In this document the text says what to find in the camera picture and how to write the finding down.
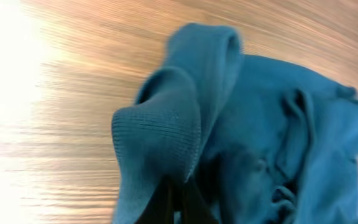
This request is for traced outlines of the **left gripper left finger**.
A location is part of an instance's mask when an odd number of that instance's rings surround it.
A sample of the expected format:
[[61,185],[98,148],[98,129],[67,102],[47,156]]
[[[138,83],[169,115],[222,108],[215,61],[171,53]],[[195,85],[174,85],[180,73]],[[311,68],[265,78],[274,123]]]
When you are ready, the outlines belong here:
[[174,200],[175,185],[169,177],[164,177],[135,224],[173,224]]

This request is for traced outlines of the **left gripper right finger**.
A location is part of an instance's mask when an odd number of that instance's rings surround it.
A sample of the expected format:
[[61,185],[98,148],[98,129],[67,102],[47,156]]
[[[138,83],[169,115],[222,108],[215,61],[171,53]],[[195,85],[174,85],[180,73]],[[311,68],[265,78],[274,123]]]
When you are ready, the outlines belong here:
[[218,224],[207,207],[194,179],[189,179],[181,192],[182,224]]

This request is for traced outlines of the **blue t-shirt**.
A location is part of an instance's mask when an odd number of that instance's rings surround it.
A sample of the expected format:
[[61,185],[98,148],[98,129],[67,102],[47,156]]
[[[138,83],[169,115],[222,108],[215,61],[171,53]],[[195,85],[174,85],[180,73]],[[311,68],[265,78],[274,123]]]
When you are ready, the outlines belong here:
[[219,223],[358,223],[356,89],[242,51],[197,23],[111,123],[121,172],[114,223],[135,223],[164,177],[194,179]]

